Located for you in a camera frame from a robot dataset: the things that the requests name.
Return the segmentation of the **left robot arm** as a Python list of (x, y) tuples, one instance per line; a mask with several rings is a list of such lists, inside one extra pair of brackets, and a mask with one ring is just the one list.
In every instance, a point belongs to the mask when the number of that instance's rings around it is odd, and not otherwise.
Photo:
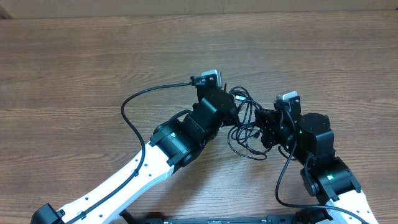
[(158, 126), (142, 150), (110, 178), (81, 198), (55, 210), (45, 204), (32, 223), (111, 223), (144, 192), (195, 160), (235, 112), (232, 95), (208, 90), (183, 121)]

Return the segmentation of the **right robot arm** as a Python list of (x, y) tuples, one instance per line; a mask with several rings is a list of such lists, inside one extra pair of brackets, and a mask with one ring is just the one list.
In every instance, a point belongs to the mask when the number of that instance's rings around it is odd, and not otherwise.
[(296, 205), (298, 212), (284, 223), (376, 223), (361, 184), (350, 168), (335, 155), (334, 133), (328, 116), (286, 107), (256, 110), (261, 141), (269, 149), (277, 145), (286, 158), (303, 165), (300, 175), (315, 205)]

